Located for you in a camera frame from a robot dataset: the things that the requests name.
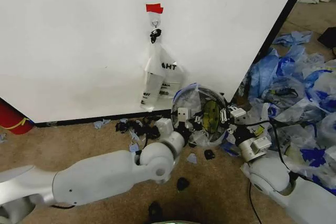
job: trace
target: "white wall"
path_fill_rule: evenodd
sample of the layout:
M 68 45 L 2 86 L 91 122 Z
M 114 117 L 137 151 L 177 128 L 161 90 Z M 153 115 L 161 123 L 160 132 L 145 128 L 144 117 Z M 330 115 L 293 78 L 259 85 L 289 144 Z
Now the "white wall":
M 230 100 L 286 2 L 0 0 L 0 97 L 35 122 L 141 112 L 145 3 L 161 3 L 185 84 Z

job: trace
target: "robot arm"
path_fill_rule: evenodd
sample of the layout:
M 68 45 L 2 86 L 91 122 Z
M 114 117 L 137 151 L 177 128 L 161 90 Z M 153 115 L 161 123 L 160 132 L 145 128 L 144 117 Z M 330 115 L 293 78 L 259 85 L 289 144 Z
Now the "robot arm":
M 25 166 L 0 173 L 0 216 L 18 223 L 35 205 L 80 206 L 130 190 L 146 180 L 164 183 L 185 146 L 170 119 L 157 122 L 160 142 L 142 151 L 117 151 L 83 159 L 60 172 Z
M 333 224 L 336 220 L 336 197 L 319 185 L 301 177 L 292 180 L 278 156 L 267 156 L 271 142 L 255 138 L 245 126 L 244 110 L 233 110 L 231 115 L 238 125 L 233 133 L 245 163 L 245 175 L 262 193 L 269 196 L 299 224 Z

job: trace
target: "pile of plastic bags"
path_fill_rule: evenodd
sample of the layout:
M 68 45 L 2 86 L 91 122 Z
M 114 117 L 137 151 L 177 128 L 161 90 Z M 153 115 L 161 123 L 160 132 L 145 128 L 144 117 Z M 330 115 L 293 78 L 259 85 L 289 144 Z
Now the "pile of plastic bags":
M 278 129 L 288 167 L 336 194 L 336 60 L 307 55 L 300 44 L 310 36 L 283 35 L 274 43 L 290 47 L 286 55 L 270 48 L 252 65 L 248 100 L 253 108 L 248 115 L 259 121 L 267 108 L 269 118 L 288 125 Z M 274 141 L 271 127 L 265 129 Z

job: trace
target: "red cylinder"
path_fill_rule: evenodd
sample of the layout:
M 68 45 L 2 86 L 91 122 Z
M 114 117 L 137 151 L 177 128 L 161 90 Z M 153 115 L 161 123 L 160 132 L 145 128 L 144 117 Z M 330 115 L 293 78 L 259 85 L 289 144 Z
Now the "red cylinder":
M 16 135 L 30 131 L 34 125 L 12 106 L 0 100 L 0 126 Z

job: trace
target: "red object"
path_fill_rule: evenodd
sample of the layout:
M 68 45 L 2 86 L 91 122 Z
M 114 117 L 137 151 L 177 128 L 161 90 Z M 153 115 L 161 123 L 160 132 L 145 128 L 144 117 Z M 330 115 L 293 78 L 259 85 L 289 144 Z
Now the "red object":
M 146 4 L 146 11 L 162 14 L 163 7 L 161 7 L 161 4 Z
M 34 125 L 7 103 L 0 101 L 0 126 L 16 135 L 30 131 Z

